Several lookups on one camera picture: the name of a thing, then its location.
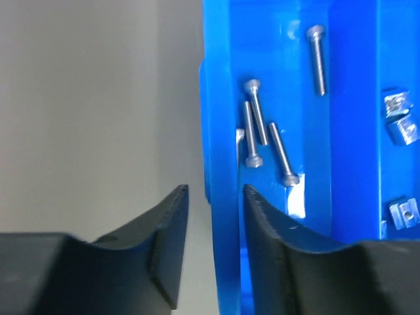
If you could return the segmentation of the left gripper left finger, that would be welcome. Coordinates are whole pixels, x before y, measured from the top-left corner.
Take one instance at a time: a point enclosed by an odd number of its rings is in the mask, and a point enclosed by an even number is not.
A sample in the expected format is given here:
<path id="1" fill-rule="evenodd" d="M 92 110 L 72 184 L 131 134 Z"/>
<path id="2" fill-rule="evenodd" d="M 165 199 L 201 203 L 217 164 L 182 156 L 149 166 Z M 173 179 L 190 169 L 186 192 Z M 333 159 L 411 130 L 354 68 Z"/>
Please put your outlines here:
<path id="1" fill-rule="evenodd" d="M 1 234 L 1 313 L 172 313 L 188 207 L 182 184 L 92 242 L 62 232 Z"/>

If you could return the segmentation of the long silver bolt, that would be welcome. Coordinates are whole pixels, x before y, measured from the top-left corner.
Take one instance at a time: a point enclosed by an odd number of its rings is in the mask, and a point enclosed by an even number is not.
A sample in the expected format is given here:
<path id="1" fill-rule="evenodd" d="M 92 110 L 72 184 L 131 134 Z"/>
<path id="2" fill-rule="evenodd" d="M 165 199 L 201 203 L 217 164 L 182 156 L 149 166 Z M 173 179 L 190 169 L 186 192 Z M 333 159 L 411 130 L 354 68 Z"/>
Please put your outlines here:
<path id="1" fill-rule="evenodd" d="M 261 105 L 259 101 L 258 91 L 260 89 L 261 82 L 258 79 L 250 79 L 245 82 L 244 89 L 249 96 L 251 105 L 253 107 L 253 113 L 255 116 L 255 121 L 257 124 L 257 129 L 259 131 L 260 141 L 263 146 L 268 146 L 268 132 L 264 124 L 263 112 L 261 110 Z"/>

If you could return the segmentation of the silver square t-nut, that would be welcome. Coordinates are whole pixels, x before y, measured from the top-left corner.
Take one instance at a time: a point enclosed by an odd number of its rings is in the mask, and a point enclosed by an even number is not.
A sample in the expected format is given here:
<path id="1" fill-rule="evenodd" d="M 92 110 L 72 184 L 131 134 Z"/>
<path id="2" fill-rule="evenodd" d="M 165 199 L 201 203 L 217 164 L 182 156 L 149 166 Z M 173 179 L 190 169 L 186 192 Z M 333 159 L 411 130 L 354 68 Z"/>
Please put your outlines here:
<path id="1" fill-rule="evenodd" d="M 403 116 L 413 108 L 411 93 L 405 87 L 389 87 L 381 91 L 383 112 L 387 119 Z"/>

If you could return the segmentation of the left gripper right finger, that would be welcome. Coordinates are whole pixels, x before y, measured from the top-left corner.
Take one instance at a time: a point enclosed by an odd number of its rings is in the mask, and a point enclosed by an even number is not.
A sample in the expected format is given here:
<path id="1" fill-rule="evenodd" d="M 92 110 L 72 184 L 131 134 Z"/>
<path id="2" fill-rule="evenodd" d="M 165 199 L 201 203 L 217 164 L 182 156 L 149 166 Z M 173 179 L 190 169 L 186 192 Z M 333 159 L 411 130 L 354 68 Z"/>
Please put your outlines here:
<path id="1" fill-rule="evenodd" d="M 346 245 L 303 226 L 243 187 L 257 314 L 418 314 L 419 242 Z"/>

